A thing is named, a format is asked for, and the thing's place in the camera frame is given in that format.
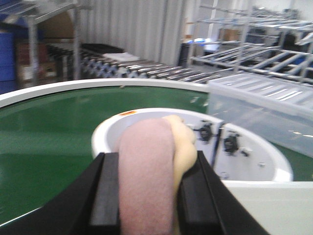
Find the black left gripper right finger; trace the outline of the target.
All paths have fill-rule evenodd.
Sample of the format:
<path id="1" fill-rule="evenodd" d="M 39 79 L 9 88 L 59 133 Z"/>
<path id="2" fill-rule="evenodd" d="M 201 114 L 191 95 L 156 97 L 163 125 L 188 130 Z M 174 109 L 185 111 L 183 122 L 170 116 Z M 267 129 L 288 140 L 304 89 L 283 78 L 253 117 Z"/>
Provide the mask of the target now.
<path id="1" fill-rule="evenodd" d="M 183 235 L 268 234 L 227 189 L 202 151 L 182 178 L 178 217 Z"/>

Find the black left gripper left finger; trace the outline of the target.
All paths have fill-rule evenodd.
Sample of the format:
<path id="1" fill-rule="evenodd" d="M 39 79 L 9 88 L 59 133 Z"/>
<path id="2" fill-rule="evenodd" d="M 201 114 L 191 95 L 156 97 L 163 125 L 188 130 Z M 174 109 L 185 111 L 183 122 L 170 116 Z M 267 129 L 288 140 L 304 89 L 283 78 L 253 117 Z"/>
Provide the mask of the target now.
<path id="1" fill-rule="evenodd" d="M 118 235 L 117 153 L 100 153 L 41 208 L 0 227 L 2 235 Z"/>

